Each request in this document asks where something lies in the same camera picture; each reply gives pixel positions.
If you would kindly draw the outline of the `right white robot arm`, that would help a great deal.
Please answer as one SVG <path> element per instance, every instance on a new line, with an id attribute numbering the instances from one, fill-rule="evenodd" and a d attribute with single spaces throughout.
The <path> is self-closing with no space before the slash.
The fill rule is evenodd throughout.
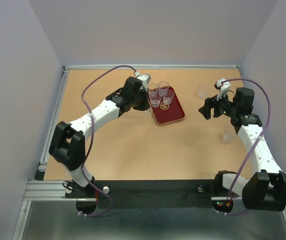
<path id="1" fill-rule="evenodd" d="M 228 98 L 229 87 L 219 87 L 219 93 L 205 100 L 199 112 L 205 117 L 228 116 L 237 136 L 243 142 L 253 176 L 250 179 L 237 176 L 232 171 L 219 171 L 213 182 L 213 191 L 227 200 L 237 195 L 248 210 L 281 212 L 286 207 L 286 173 L 278 166 L 266 143 L 260 117 L 252 113 L 254 91 L 239 87 L 232 100 Z"/>

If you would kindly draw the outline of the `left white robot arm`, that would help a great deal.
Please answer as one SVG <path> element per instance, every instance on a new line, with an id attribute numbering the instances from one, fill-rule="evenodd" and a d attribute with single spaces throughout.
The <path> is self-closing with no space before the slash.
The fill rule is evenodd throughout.
<path id="1" fill-rule="evenodd" d="M 49 154 L 65 166 L 83 197 L 94 192 L 93 176 L 85 166 L 89 155 L 85 151 L 86 140 L 93 140 L 97 130 L 131 109 L 148 110 L 147 85 L 150 80 L 148 74 L 130 76 L 123 87 L 108 95 L 95 109 L 74 121 L 61 121 L 56 125 Z"/>

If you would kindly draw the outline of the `clear faceted glass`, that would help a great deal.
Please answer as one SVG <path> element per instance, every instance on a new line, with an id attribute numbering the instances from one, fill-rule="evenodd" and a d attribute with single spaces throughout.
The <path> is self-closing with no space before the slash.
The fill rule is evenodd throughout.
<path id="1" fill-rule="evenodd" d="M 155 83 L 150 83 L 147 85 L 148 95 L 150 99 L 154 99 L 158 94 L 158 85 Z"/>

